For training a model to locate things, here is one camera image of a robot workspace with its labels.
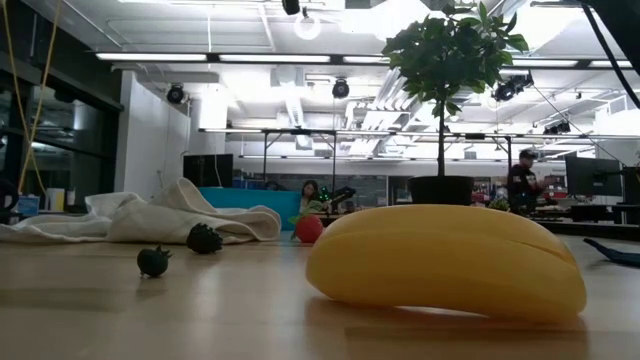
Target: window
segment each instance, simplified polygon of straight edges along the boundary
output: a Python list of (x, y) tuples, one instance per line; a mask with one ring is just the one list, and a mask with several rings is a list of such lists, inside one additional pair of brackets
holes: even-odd
[(106, 114), (66, 93), (39, 87), (34, 88), (31, 102), (33, 124), (42, 97), (42, 110), (38, 122), (38, 135), (54, 139), (87, 151), (105, 152), (108, 149), (104, 135), (109, 127)]
[[(33, 143), (33, 151), (45, 188), (75, 190), (76, 204), (69, 205), (82, 204), (86, 196), (101, 192), (102, 166), (99, 158), (39, 142)], [(40, 192), (33, 162), (29, 162), (24, 193)]]
[[(40, 86), (21, 86), (30, 127), (42, 99), (33, 154), (44, 188), (75, 191), (74, 204), (67, 205), (78, 208), (66, 208), (71, 211), (81, 211), (87, 196), (113, 191), (118, 114), (52, 88), (41, 91)], [(0, 170), (2, 176), (17, 185), (27, 151), (22, 121), (14, 106), (17, 98), (12, 87), (0, 86)], [(22, 192), (40, 196), (40, 207), (44, 208), (45, 194), (31, 161)]]

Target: spotlight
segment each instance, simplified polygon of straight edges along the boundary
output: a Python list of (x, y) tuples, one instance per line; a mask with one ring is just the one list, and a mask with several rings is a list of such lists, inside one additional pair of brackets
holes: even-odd
[(526, 76), (512, 76), (506, 83), (498, 85), (498, 88), (493, 94), (493, 98), (496, 99), (496, 101), (509, 101), (533, 84), (534, 81), (531, 72)]
[(349, 96), (349, 85), (346, 79), (337, 79), (335, 85), (333, 85), (333, 91), (331, 92), (336, 99), (344, 99)]
[(560, 124), (558, 124), (558, 132), (559, 133), (568, 133), (571, 132), (571, 126), (569, 125), (568, 122), (563, 121)]
[(300, 12), (299, 0), (282, 0), (282, 8), (287, 15), (295, 15)]
[(516, 89), (511, 83), (500, 84), (493, 95), (496, 101), (509, 101), (516, 95)]
[(187, 94), (182, 88), (182, 84), (173, 84), (167, 92), (167, 101), (174, 105), (182, 105), (187, 101)]
[(544, 129), (543, 135), (558, 135), (571, 132), (571, 125), (567, 121), (562, 121), (553, 126), (548, 126)]

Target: computer monitor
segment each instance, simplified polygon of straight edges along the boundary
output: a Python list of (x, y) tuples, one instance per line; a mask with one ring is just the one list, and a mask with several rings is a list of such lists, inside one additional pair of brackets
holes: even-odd
[(183, 165), (182, 176), (196, 187), (233, 187), (233, 154), (188, 155)]
[(567, 187), (572, 195), (622, 196), (617, 160), (566, 157)]

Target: banana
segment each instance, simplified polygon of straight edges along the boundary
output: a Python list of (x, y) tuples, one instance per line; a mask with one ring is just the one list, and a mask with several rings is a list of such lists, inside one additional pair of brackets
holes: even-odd
[(466, 206), (407, 205), (331, 224), (307, 261), (326, 296), (372, 306), (425, 306), (535, 322), (574, 318), (586, 305), (580, 270), (542, 226)]

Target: blue object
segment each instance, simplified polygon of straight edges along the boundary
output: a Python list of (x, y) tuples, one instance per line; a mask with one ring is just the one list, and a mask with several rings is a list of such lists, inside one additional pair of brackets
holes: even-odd
[(293, 230), (289, 218), (300, 212), (301, 195), (295, 191), (271, 191), (203, 187), (202, 196), (215, 208), (248, 209), (263, 205), (280, 215), (282, 230)]
[(35, 196), (20, 196), (16, 211), (24, 216), (37, 216), (40, 208), (40, 198)]

